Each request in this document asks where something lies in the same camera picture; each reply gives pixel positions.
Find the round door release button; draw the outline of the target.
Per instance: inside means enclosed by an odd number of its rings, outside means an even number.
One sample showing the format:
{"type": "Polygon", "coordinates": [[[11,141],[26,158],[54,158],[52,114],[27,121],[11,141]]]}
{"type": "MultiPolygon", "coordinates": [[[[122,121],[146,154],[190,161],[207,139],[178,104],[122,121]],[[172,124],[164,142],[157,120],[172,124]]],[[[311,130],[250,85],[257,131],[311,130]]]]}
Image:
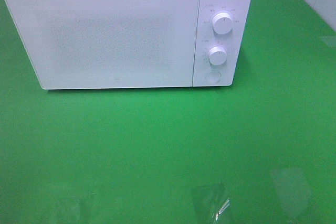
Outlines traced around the round door release button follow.
{"type": "Polygon", "coordinates": [[[221,73],[212,71],[206,74],[205,79],[208,83],[218,83],[221,79],[221,73]]]}

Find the white dial knob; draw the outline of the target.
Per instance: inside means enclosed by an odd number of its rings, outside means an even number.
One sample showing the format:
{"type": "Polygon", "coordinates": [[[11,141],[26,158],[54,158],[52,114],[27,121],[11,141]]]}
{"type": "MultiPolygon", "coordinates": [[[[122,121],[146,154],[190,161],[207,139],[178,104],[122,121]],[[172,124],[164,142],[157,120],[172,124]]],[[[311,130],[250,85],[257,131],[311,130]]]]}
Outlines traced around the white dial knob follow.
{"type": "Polygon", "coordinates": [[[216,46],[209,50],[208,59],[210,64],[220,66],[227,60],[227,52],[223,47],[216,46]]]}
{"type": "Polygon", "coordinates": [[[222,11],[212,18],[213,30],[218,35],[225,35],[233,28],[234,19],[227,11],[222,11]]]}

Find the white microwave door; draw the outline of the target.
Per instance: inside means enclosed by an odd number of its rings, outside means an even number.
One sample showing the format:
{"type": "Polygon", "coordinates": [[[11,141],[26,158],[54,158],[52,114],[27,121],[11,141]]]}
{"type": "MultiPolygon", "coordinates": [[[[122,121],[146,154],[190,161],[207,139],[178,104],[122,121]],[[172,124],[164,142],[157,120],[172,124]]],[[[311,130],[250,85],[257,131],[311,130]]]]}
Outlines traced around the white microwave door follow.
{"type": "Polygon", "coordinates": [[[189,87],[198,0],[5,0],[43,89],[189,87]]]}

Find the clear plastic film scrap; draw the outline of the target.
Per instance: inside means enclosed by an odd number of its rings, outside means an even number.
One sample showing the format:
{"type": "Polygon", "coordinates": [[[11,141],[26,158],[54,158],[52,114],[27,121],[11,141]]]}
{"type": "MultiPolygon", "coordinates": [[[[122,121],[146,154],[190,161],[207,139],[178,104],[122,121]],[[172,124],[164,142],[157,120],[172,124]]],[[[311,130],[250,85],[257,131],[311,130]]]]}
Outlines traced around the clear plastic film scrap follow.
{"type": "Polygon", "coordinates": [[[234,223],[223,183],[197,186],[191,193],[197,223],[234,223]]]}

